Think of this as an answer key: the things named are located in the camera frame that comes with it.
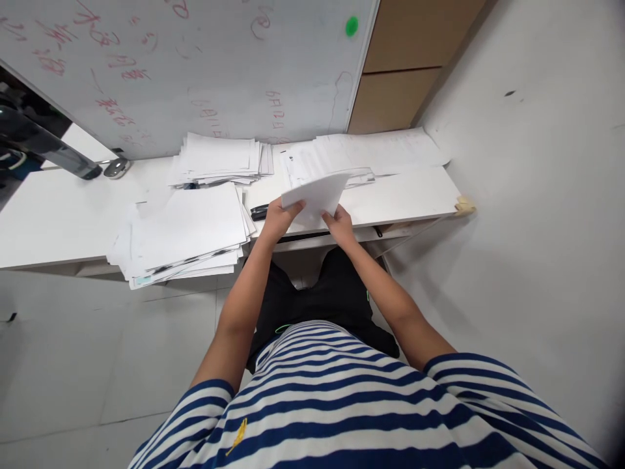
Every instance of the white wall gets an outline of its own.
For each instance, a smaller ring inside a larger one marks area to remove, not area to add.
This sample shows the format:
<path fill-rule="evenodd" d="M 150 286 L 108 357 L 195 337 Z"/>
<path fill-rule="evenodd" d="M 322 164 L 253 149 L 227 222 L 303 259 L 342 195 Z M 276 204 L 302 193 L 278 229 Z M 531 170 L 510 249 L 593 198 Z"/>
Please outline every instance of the white wall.
<path fill-rule="evenodd" d="M 391 270 L 457 348 L 515 367 L 609 455 L 625 397 L 623 4 L 500 0 L 423 124 L 478 212 L 398 248 Z"/>

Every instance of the person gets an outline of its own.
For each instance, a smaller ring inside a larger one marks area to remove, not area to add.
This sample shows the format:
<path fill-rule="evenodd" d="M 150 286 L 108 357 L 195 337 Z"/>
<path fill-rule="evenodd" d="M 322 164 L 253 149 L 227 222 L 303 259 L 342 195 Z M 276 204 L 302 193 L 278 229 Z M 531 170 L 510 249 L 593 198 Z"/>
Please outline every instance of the person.
<path fill-rule="evenodd" d="M 302 208 L 269 205 L 190 389 L 130 468 L 607 467 L 511 368 L 438 334 L 340 205 L 322 215 L 338 247 L 320 292 L 296 300 L 271 255 Z M 410 366 L 380 350 L 367 291 Z"/>

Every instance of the white desk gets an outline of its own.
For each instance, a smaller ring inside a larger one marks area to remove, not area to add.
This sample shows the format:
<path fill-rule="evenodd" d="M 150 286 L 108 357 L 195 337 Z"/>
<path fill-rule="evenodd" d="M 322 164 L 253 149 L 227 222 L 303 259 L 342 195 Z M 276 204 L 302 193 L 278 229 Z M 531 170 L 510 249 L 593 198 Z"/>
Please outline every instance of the white desk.
<path fill-rule="evenodd" d="M 248 208 L 269 203 L 286 189 L 280 151 L 274 151 L 275 174 L 245 187 Z M 80 150 L 90 156 L 84 148 Z M 0 268 L 32 268 L 103 259 L 130 203 L 145 200 L 145 191 L 163 186 L 171 158 L 134 162 L 121 179 L 100 176 L 84 181 L 58 169 L 31 173 L 0 212 Z M 444 168 L 432 168 L 378 179 L 345 190 L 340 203 L 354 227 L 401 221 L 437 220 L 456 213 L 460 195 Z M 257 223 L 258 236 L 263 222 Z M 371 228 L 356 230 L 360 240 L 376 239 Z M 291 226 L 288 235 L 310 233 Z M 410 235 L 405 227 L 385 238 Z M 329 236 L 284 243 L 279 250 L 301 249 L 331 242 Z"/>

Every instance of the whiteboard frame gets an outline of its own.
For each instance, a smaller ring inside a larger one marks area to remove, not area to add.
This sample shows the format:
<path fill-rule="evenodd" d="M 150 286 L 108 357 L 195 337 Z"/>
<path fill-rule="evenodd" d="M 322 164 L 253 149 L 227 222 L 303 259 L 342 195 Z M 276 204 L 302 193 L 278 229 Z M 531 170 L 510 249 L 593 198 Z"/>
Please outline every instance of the whiteboard frame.
<path fill-rule="evenodd" d="M 380 7 L 380 0 L 375 0 L 374 6 L 371 9 L 371 15 L 367 19 L 368 33 L 367 33 L 367 37 L 365 38 L 365 41 L 363 43 L 363 48 L 362 48 L 361 53 L 360 53 L 360 60 L 359 60 L 358 73 L 357 73 L 358 85 L 353 87 L 354 89 L 352 89 L 352 95 L 350 97 L 350 107 L 347 110 L 347 119 L 346 119 L 346 122 L 345 122 L 345 125 L 344 125 L 344 128 L 343 128 L 343 131 L 342 131 L 344 134 L 347 133 L 347 131 L 348 131 L 349 127 L 350 127 L 350 122 L 352 121 L 352 112 L 354 111 L 354 104 L 355 104 L 355 101 L 356 101 L 356 96 L 358 94 L 358 88 L 360 88 L 360 80 L 361 80 L 361 78 L 363 76 L 363 70 L 365 68 L 365 60 L 367 59 L 367 51 L 369 50 L 369 44 L 371 42 L 371 36 L 373 35 L 373 28 L 376 25 L 376 18 L 378 17 L 378 9 L 379 9 L 379 7 Z M 28 86 L 28 88 L 30 88 L 33 92 L 38 94 L 41 98 L 45 99 L 48 102 L 48 104 L 50 104 L 51 106 L 53 106 L 54 108 L 56 108 L 57 110 L 62 112 L 63 115 L 65 117 L 67 117 L 68 119 L 70 119 L 74 124 L 78 125 L 82 130 L 87 132 L 89 135 L 91 135 L 93 138 L 95 138 L 98 142 L 102 143 L 98 139 L 98 135 L 94 134 L 89 129 L 88 126 L 84 126 L 80 122 L 79 119 L 76 119 L 70 112 L 65 110 L 65 108 L 63 108 L 62 106 L 59 106 L 58 103 L 56 103 L 54 100 L 50 99 L 44 92 L 42 92 L 39 88 L 35 87 L 30 81 L 25 79 L 21 74 L 19 74 L 16 70 L 14 70 L 6 62 L 4 62 L 4 60 L 0 59 L 0 65 L 2 65 L 2 67 L 4 67 L 5 70 L 8 70 L 14 77 L 18 78 L 24 85 Z M 154 159 L 154 158 L 161 158 L 161 157 L 162 157 L 162 155 L 161 156 L 153 156 L 153 157 L 149 157 L 149 158 L 134 158 L 134 160 L 151 160 L 151 159 Z"/>

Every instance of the whiteboard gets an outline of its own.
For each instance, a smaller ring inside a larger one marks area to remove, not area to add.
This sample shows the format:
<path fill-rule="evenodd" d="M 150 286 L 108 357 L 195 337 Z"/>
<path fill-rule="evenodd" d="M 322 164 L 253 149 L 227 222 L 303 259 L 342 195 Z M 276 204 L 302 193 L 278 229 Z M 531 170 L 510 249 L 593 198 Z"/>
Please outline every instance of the whiteboard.
<path fill-rule="evenodd" d="M 0 60 L 108 148 L 345 132 L 378 0 L 20 0 Z M 349 18 L 359 20 L 352 37 Z"/>

